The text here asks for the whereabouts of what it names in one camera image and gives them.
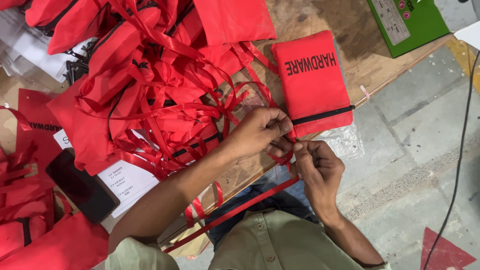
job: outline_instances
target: blue jeans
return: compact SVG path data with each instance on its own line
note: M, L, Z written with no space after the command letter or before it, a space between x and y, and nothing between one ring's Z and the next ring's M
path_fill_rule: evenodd
M272 187L281 184L288 180L290 175L286 166L276 165L273 169L265 173L252 185L246 187L240 191L230 200L225 202L222 206L215 209L209 218L205 219L205 223L208 224L215 219L221 217L223 214L233 210L237 206L244 202L257 197L259 194L271 189ZM245 216L246 211L262 211L268 208L275 208L282 210L286 213L292 214L308 221L319 223L320 221L313 213L313 210L305 197L303 181L298 181L292 186L278 192L277 194L264 199L263 201L247 208L246 210L238 213L237 215L229 218L218 226L210 229L210 241L214 245L214 251L216 251L216 245L230 230L240 222Z

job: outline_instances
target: person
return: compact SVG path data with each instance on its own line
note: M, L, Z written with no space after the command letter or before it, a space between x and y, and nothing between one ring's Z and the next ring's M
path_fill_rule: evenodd
M343 162L323 141L292 145L283 137L292 128L291 120L280 109L257 108L248 113L216 148L157 184L121 218L110 234L106 268L178 270L170 255L157 245L146 244L156 241L230 167L263 150L280 157L293 148L296 161L290 173L282 169L280 175L287 179L299 176L302 181L211 229L215 255L209 269L390 270L336 206ZM272 178L247 187L205 222L281 181Z

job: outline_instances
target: man's right hand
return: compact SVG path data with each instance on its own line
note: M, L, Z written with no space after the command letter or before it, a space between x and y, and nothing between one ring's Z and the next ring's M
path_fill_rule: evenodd
M300 141L293 150L297 160L290 167L291 176L299 175L305 182L305 196L317 217L336 226L342 220L336 193L345 165L324 141Z

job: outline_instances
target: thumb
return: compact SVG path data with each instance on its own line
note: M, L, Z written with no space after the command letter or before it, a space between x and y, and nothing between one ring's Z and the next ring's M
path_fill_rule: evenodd
M313 157L308 152L306 142L298 142L293 146L293 153L296 158L296 168L302 175L303 179L311 179L318 174L317 169L313 164Z
M268 130L270 138L273 140L275 138L281 137L288 132L290 132L293 128L292 121L289 117L285 117L282 121L277 122L266 129Z

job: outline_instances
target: green box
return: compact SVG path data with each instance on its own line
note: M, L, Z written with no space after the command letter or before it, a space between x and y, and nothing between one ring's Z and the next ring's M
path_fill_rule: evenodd
M367 0L392 57L450 33L434 0Z

